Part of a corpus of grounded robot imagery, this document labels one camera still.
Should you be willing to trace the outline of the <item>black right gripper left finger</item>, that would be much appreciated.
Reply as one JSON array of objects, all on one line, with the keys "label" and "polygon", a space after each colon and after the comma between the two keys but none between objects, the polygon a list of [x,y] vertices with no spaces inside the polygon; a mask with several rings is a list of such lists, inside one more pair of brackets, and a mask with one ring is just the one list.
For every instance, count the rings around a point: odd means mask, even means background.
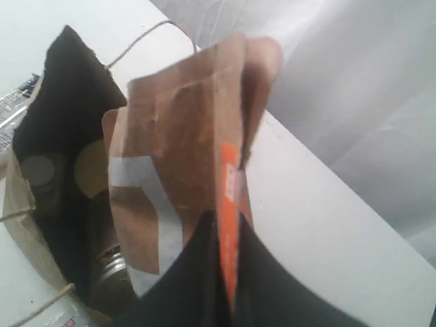
[{"label": "black right gripper left finger", "polygon": [[231,326],[219,267],[217,222],[202,214],[195,232],[164,276],[114,320],[115,326]]}]

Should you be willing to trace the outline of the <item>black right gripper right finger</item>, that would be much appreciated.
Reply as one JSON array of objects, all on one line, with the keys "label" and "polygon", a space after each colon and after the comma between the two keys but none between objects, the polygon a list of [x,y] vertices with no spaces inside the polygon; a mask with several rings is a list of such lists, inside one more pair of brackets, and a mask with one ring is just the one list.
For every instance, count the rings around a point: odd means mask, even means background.
[{"label": "black right gripper right finger", "polygon": [[235,326],[365,326],[308,289],[275,259],[240,214]]}]

